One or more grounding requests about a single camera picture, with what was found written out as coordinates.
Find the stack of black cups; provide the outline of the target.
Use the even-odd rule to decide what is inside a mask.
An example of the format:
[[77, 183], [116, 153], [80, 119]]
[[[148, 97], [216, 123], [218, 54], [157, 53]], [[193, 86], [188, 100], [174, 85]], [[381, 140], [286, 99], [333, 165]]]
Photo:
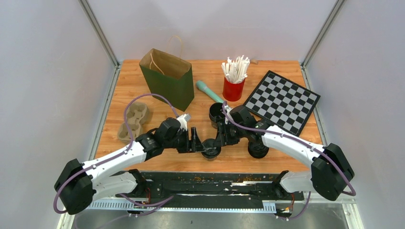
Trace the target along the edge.
[[218, 128], [218, 123], [225, 121], [225, 115], [222, 112], [222, 103], [214, 103], [209, 109], [209, 118], [214, 129]]

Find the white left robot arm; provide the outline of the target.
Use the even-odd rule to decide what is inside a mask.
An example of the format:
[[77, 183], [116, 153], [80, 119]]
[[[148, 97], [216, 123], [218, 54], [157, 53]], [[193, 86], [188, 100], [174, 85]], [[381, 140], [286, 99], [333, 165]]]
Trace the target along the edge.
[[184, 118], [167, 118], [158, 128], [141, 134], [113, 153], [82, 163], [78, 159], [67, 162], [54, 185], [55, 212], [75, 215], [97, 199], [120, 193], [143, 196], [145, 182], [130, 172], [120, 176], [115, 174], [128, 166], [159, 156], [168, 148], [174, 148], [178, 153], [206, 150], [196, 129], [187, 129]]

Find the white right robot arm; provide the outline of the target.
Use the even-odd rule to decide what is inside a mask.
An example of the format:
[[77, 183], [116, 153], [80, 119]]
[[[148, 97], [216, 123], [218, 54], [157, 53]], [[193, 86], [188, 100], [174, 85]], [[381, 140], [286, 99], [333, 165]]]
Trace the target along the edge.
[[273, 148], [310, 169], [300, 173], [281, 172], [272, 187], [278, 199], [285, 199], [298, 191], [315, 191], [330, 201], [335, 201], [340, 194], [356, 196], [350, 183], [355, 172], [338, 145], [315, 144], [265, 119], [257, 121], [242, 105], [231, 108], [226, 103], [214, 103], [209, 109], [209, 117], [217, 128], [213, 147], [235, 145], [246, 138], [248, 152], [254, 158], [263, 158]]

